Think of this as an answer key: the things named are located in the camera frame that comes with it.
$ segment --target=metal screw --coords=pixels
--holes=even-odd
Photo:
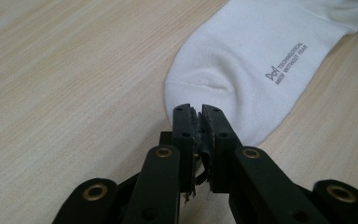
[[[156,150],[156,156],[160,158],[170,157],[172,155],[172,150],[169,148],[159,148]]]
[[[107,193],[107,186],[102,183],[89,186],[83,191],[83,198],[87,201],[97,201]]]

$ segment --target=wooden table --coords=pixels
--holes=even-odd
[[[0,1],[0,223],[51,223],[80,183],[122,182],[171,129],[163,81],[225,0]],[[297,184],[358,188],[358,34],[324,60],[261,146]],[[182,223],[233,223],[227,195],[198,196]]]

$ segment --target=white sock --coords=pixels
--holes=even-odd
[[[182,46],[165,104],[222,109],[256,146],[295,105],[338,40],[358,31],[358,0],[230,0]]]

